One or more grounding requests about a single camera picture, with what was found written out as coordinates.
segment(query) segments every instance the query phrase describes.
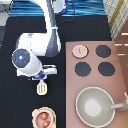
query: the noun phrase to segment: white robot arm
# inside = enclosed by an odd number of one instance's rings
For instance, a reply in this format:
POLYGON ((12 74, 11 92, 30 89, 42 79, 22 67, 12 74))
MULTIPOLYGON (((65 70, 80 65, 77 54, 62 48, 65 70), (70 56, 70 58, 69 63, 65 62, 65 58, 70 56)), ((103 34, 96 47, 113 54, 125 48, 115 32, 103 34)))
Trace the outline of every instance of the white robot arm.
POLYGON ((16 42, 12 63, 17 68, 17 76, 46 79, 49 74, 57 74, 54 65, 42 65, 37 56, 54 57, 61 50, 54 10, 51 0, 30 0, 44 12, 46 33, 23 33, 16 42))

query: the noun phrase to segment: brown table surface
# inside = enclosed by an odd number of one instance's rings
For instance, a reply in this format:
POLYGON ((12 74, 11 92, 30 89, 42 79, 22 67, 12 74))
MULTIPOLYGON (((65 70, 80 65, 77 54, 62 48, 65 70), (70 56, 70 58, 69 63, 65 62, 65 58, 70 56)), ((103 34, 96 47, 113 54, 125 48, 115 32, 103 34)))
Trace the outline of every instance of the brown table surface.
MULTIPOLYGON (((75 108, 78 93, 89 86, 96 86, 106 90, 115 103, 125 100, 124 92, 126 92, 126 87, 114 41, 66 43, 66 128, 90 128, 79 119, 75 108), (89 54, 83 59, 77 59, 72 54, 72 49, 80 44, 89 49, 89 54), (111 55, 107 58, 99 57, 95 52, 98 45, 107 45, 111 48, 111 55), (112 76, 102 76, 99 73, 98 65, 103 61, 114 65, 115 73, 112 76), (87 62, 90 65, 91 72, 88 76, 80 77, 75 73, 75 65, 78 62, 87 62)), ((128 110, 122 112, 116 110, 113 121, 105 128, 128 128, 128 110)))

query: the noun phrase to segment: food item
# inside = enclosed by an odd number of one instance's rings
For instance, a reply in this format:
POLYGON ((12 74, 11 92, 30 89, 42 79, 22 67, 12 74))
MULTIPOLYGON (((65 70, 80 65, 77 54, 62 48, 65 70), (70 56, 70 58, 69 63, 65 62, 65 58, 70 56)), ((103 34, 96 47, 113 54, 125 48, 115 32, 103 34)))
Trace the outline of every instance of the food item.
POLYGON ((43 112, 43 113, 41 113, 40 117, 41 117, 41 119, 46 120, 48 118, 48 113, 43 112))
POLYGON ((50 121, 44 121, 43 122, 43 128, 47 128, 50 124, 50 121))

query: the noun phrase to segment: dark floor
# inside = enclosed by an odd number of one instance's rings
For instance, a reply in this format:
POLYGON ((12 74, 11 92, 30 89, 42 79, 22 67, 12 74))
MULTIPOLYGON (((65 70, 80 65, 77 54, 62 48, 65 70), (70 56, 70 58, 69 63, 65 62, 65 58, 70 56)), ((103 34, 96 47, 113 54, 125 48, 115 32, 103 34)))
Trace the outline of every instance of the dark floor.
POLYGON ((5 29, 6 29, 5 26, 0 26, 0 48, 1 48, 1 45, 2 45, 3 38, 4 38, 5 29))
MULTIPOLYGON (((56 22, 70 18, 56 17, 56 22)), ((38 96, 36 85, 39 82, 20 81, 11 57, 22 33, 44 33, 45 28, 44 17, 9 17, 7 20, 0 50, 0 128, 32 128, 32 111, 46 106, 55 111, 57 127, 66 128, 65 43, 111 41, 107 16, 78 16, 71 22, 60 24, 58 33, 62 44, 61 52, 56 57, 38 57, 44 65, 56 65, 58 74, 48 76, 48 93, 46 96, 38 96)))

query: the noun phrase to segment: black disc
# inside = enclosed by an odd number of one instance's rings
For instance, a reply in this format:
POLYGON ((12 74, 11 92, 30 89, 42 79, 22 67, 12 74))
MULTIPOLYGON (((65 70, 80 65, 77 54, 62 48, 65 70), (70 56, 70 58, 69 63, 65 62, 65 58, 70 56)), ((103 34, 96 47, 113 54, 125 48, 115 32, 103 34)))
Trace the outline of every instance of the black disc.
POLYGON ((114 66, 109 62, 102 62, 98 66, 100 74, 103 76, 112 76, 115 72, 114 66))
POLYGON ((106 58, 111 55, 111 49, 106 45, 99 45, 96 48, 96 54, 100 57, 106 58))
POLYGON ((79 62, 75 66, 75 72, 79 76, 82 76, 82 77, 87 76, 89 75, 90 71, 91 71, 91 68, 89 64, 87 64, 86 62, 79 62))

